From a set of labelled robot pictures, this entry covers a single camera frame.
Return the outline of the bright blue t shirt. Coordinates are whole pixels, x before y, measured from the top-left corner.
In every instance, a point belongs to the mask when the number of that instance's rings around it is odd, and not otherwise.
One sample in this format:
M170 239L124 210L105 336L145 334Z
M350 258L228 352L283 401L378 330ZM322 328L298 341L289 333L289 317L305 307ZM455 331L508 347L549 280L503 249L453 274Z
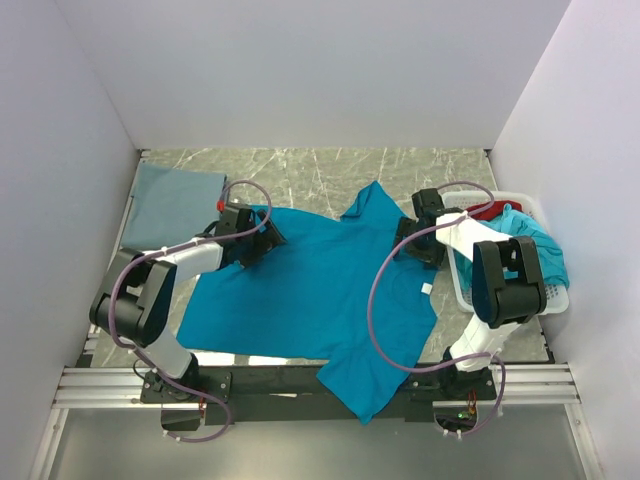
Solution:
M401 209L378 183L339 220L276 208L287 240L251 267L202 275L179 327L186 348L319 360L318 380L362 423L391 400L437 316L435 274L391 252Z

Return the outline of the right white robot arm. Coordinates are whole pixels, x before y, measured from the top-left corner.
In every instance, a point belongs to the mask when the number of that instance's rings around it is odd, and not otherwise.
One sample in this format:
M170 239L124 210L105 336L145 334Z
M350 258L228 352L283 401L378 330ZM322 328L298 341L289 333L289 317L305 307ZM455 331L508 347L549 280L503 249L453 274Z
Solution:
M473 316L443 357L456 363L440 371L441 382L470 382L489 367L506 339L541 313L547 296L534 240L510 236L480 223L478 217L496 204L463 211L447 208L436 188L412 195L416 218L399 220L396 245L429 269L441 266L447 249L472 265Z

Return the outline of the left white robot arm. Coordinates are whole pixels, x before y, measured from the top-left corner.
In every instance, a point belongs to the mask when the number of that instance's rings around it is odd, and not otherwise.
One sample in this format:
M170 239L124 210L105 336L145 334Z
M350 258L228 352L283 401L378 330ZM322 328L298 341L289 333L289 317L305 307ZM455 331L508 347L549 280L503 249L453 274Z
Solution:
M191 240L157 251L121 248L89 310L90 322L172 381L194 389L198 361L168 327L174 288L231 265L250 267L287 240L265 209L219 204L220 216Z

